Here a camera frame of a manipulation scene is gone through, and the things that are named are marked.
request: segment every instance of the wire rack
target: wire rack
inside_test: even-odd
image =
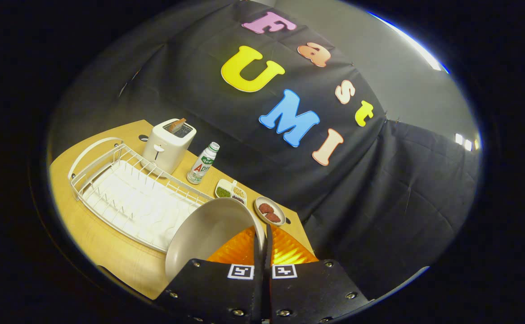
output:
[[[112,150],[81,172],[73,173],[90,150],[112,140],[120,144],[115,143]],[[104,138],[84,150],[71,166],[68,178],[76,200],[82,201],[98,218],[161,252],[168,250],[184,220],[213,199],[164,172],[117,137]]]

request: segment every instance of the bottle label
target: bottle label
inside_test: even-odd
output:
[[[204,164],[212,164],[212,163],[214,162],[214,160],[211,159],[211,158],[208,157],[208,156],[203,156],[203,157],[201,158],[201,160],[202,160],[202,162],[204,162]]]
[[[214,161],[215,160],[213,158],[208,156],[200,156],[194,163],[194,166],[192,166],[192,169],[190,169],[190,172],[188,172],[186,175],[186,178],[194,184],[200,183],[202,181],[202,177],[204,177],[206,172],[211,168]]]

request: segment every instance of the screw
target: screw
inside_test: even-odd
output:
[[[277,314],[280,316],[280,317],[287,317],[287,316],[290,316],[291,315],[291,311],[289,310],[279,310],[277,312]]]

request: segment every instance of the ceiling light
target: ceiling light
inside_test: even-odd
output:
[[[462,138],[462,135],[457,134],[457,135],[454,136],[454,141],[457,142],[458,144],[462,145],[462,142],[464,142],[464,138]]]
[[[466,142],[464,142],[464,148],[465,148],[466,150],[472,150],[472,142],[466,140]]]
[[[398,33],[398,35],[401,35],[402,38],[404,38],[406,41],[408,41],[408,43],[410,45],[412,45],[414,47],[414,49],[416,49],[420,53],[420,55],[422,55],[422,57],[428,62],[428,64],[433,69],[435,69],[437,71],[441,71],[442,70],[440,68],[441,64],[426,49],[424,49],[424,47],[422,47],[422,45],[420,45],[414,39],[412,39],[412,37],[406,35],[406,33],[401,31],[400,29],[398,29],[394,25],[390,24],[389,22],[382,20],[380,17],[376,16],[375,14],[373,14],[373,13],[369,13],[369,14],[371,14],[376,19],[382,21],[384,24],[388,25],[390,28],[392,28],[392,30],[396,31]]]

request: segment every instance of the toaster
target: toaster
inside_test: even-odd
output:
[[[184,152],[196,135],[196,129],[185,122],[178,125],[173,133],[167,130],[179,120],[178,118],[169,119],[153,127],[143,151],[143,158],[150,162],[145,167],[147,170],[152,171],[157,166],[168,174],[172,174],[182,162]],[[153,173],[159,175],[160,171],[154,170]]]

